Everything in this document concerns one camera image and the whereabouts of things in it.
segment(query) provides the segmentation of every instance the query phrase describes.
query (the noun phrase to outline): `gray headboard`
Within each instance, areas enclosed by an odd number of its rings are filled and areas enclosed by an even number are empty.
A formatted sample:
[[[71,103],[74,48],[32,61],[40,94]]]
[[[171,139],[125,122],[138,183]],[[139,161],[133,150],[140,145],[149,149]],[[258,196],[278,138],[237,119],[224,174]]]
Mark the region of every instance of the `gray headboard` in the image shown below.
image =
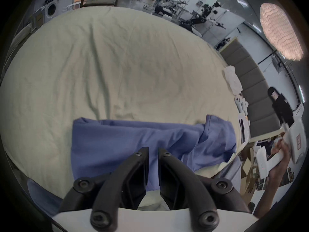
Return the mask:
[[[235,73],[243,87],[242,94],[249,103],[251,137],[280,129],[280,121],[267,94],[268,84],[250,54],[237,39],[234,39],[220,53],[228,65],[235,67]]]

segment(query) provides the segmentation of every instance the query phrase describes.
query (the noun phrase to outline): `screw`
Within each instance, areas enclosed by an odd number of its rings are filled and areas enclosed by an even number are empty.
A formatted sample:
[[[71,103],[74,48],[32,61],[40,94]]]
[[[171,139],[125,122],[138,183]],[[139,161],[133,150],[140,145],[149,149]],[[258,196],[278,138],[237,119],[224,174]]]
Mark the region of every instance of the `screw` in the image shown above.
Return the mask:
[[[110,221],[103,211],[95,211],[91,216],[91,224],[96,227],[105,228],[110,225]]]
[[[224,181],[219,181],[217,183],[217,187],[220,189],[225,189],[227,187],[227,184]]]
[[[199,222],[203,227],[212,227],[218,225],[219,218],[216,213],[208,211],[200,216]]]
[[[81,188],[87,188],[89,186],[89,182],[87,180],[82,180],[80,183],[79,183],[79,186]]]

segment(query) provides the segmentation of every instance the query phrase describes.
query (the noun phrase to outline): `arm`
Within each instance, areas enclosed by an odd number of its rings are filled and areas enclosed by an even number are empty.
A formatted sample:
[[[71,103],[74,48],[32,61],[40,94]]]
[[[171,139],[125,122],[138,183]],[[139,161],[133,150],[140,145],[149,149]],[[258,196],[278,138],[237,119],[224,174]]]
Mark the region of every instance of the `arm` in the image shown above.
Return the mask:
[[[253,214],[257,218],[261,218],[270,210],[273,198],[290,162],[290,149],[282,140],[272,149],[272,154],[278,153],[280,149],[284,152],[284,157],[276,167],[269,171],[268,185]]]

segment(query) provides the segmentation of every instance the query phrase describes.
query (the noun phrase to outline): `blue cloth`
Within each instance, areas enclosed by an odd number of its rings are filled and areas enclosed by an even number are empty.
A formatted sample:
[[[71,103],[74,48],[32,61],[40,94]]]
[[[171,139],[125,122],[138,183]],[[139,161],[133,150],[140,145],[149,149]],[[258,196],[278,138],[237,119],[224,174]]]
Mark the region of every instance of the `blue cloth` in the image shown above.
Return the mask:
[[[33,202],[49,217],[55,216],[60,208],[62,199],[45,190],[31,179],[27,181],[28,191]]]
[[[236,152],[230,122],[207,115],[205,124],[91,120],[73,122],[71,163],[74,179],[110,173],[131,154],[149,147],[147,191],[159,189],[158,148],[164,148],[192,171],[228,162]]]

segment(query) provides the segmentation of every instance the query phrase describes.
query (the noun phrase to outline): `white bedsheet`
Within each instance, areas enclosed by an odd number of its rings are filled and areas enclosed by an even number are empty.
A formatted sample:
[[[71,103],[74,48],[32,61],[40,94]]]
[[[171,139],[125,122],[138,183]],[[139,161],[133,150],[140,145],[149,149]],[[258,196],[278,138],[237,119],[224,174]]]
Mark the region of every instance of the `white bedsheet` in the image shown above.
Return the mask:
[[[204,123],[238,111],[226,63],[205,41],[162,18],[84,7],[43,25],[21,47],[0,87],[0,133],[16,166],[63,198],[72,187],[74,119]],[[226,163],[198,171],[213,176]]]

